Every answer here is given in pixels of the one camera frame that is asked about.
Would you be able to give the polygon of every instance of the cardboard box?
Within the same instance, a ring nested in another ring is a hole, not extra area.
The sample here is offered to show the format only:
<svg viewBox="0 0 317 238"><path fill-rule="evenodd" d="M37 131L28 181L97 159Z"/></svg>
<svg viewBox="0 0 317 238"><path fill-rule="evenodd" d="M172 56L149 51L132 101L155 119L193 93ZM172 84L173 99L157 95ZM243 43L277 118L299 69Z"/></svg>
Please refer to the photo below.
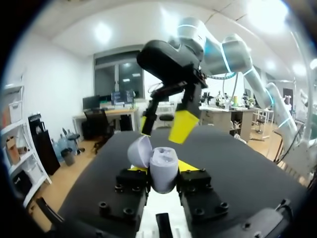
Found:
<svg viewBox="0 0 317 238"><path fill-rule="evenodd" d="M11 124L11 116L10 116L10 108L5 107L2 112L2 127L5 128L6 126Z"/></svg>
<svg viewBox="0 0 317 238"><path fill-rule="evenodd" d="M6 140L6 148L8 151L8 156L11 159L11 162L16 165L17 163L19 163L20 161L20 155L18 152L18 149L16 147L15 144L15 139L14 137L8 137L8 139Z"/></svg>

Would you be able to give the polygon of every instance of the trash bin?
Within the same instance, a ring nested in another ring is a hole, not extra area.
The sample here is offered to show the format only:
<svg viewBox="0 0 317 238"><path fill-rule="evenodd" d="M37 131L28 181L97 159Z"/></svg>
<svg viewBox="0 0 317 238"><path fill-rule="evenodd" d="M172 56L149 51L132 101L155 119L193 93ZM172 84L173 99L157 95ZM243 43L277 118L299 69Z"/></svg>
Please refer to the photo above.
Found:
<svg viewBox="0 0 317 238"><path fill-rule="evenodd" d="M65 163L67 166L71 166L75 163L74 156L72 155L72 149L63 149L60 153L63 159L65 160Z"/></svg>

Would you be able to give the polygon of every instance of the black table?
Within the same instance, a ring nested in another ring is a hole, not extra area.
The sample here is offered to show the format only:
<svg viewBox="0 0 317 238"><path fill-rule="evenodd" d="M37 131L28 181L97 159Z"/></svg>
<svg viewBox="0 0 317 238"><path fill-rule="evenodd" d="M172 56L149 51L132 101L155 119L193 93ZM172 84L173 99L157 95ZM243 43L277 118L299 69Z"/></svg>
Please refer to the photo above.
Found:
<svg viewBox="0 0 317 238"><path fill-rule="evenodd" d="M291 200L294 213L301 206L306 188L229 134L213 126L198 126L183 145L168 141L168 134L168 128L153 131L152 146L172 147L180 160L196 168L205 168L212 177L215 191L230 204L228 215L215 221L212 227L201 225L202 237L217 234L263 208L275 208L283 198ZM130 167L127 149L139 136L134 131L115 134L79 176L58 213L65 218L78 212L97 215L98 202L110 199L107 191L113 189L115 176L121 169ZM276 229L269 237L279 232Z"/></svg>

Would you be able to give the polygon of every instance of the office chair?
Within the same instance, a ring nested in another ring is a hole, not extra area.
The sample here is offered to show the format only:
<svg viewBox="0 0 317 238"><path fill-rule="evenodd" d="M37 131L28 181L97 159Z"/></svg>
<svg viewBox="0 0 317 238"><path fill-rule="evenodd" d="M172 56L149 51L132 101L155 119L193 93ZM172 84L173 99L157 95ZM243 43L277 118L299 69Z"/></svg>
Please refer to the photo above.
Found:
<svg viewBox="0 0 317 238"><path fill-rule="evenodd" d="M171 124L173 123L174 115L172 115L172 114L162 114L158 118L159 118L159 120L164 122L164 126L159 126L159 127L157 127L157 129L168 128L168 127L171 127Z"/></svg>
<svg viewBox="0 0 317 238"><path fill-rule="evenodd" d="M261 125L264 125L264 124L265 124L265 120L263 120L263 119L257 119L257 122L258 122L258 124L259 124L259 129L258 129L256 132L259 133L259 134L262 134L263 131L262 131L262 129L261 129Z"/></svg>
<svg viewBox="0 0 317 238"><path fill-rule="evenodd" d="M114 127L108 122L104 109L89 109L85 111L85 116L93 135L101 137L101 141L94 144L97 154L98 150L113 136Z"/></svg>

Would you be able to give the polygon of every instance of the robotic arm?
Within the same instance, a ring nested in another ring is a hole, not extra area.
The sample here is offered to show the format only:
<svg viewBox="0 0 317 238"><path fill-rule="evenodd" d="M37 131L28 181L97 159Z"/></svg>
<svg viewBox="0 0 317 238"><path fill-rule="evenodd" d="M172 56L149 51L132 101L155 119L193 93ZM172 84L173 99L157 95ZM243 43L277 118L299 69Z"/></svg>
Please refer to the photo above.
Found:
<svg viewBox="0 0 317 238"><path fill-rule="evenodd" d="M258 104L265 109L273 107L275 122L283 137L285 151L291 146L302 148L305 162L291 153L284 158L300 175L308 177L315 159L308 152L309 143L296 142L297 127L287 110L275 84L265 85L253 67L246 43L236 34L220 43L196 18L184 18L178 26L176 39L168 43L150 41L137 57L138 64L162 80L163 87L154 91L152 101L143 115L142 133L151 134L159 101L185 90L182 103L177 105L174 125L169 140L183 143L200 119L199 99L206 88L206 74L243 73L253 88Z"/></svg>

